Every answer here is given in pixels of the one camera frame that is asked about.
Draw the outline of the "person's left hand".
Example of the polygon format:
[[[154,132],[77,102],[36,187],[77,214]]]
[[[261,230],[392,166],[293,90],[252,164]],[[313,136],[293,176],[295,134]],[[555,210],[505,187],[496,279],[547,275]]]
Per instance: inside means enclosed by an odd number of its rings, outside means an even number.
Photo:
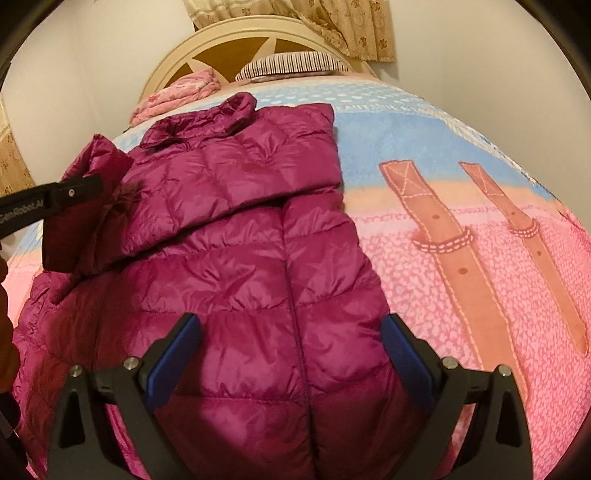
[[[8,294],[0,285],[0,393],[8,393],[21,365],[20,352],[13,342],[14,325],[8,316]]]

